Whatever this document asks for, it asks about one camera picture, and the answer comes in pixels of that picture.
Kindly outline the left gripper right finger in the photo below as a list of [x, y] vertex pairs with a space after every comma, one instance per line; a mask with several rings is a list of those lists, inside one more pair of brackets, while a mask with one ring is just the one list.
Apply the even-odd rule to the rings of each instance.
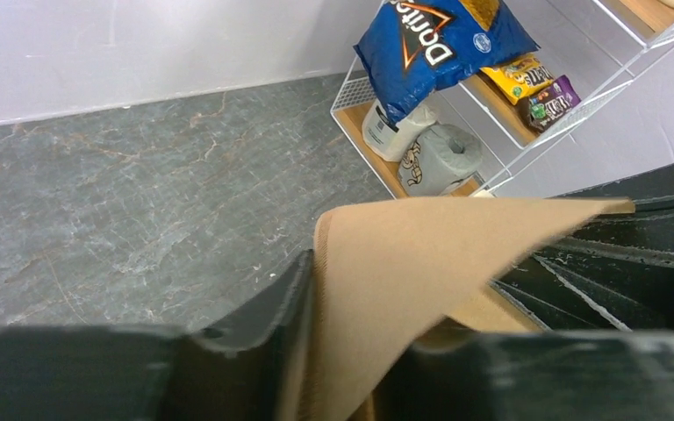
[[377, 420], [674, 420], [674, 332], [475, 332], [445, 319], [372, 403]]

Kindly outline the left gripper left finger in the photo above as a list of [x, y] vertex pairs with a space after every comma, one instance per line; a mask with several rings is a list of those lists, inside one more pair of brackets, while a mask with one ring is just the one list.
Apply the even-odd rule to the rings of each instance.
[[312, 251], [194, 332], [169, 325], [0, 326], [0, 420], [295, 420]]

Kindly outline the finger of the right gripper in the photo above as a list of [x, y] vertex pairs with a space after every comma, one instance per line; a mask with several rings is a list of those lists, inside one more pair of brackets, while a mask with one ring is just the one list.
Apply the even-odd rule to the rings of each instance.
[[493, 289], [549, 329], [674, 330], [674, 163], [575, 192], [628, 197], [522, 261]]

